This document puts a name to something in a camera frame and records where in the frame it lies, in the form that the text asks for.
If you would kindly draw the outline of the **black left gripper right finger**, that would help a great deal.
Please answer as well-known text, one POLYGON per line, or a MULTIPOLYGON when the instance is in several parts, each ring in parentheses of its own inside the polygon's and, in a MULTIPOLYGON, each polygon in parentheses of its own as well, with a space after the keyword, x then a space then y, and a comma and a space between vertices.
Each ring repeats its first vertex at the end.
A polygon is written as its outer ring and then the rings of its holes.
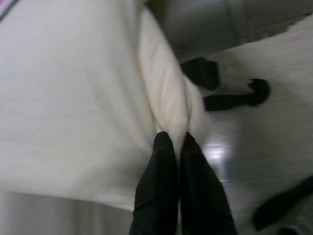
POLYGON ((224 188, 190 133, 181 149, 179 174, 182 233, 237 234, 224 188))

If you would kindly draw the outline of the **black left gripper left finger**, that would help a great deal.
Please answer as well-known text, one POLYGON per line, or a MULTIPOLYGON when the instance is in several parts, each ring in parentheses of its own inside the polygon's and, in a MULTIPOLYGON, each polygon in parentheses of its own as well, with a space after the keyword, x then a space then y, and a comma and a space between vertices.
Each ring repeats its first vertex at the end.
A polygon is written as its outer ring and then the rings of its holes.
POLYGON ((178 221, 178 164, 173 143, 159 132, 136 187, 131 235, 174 235, 178 221))

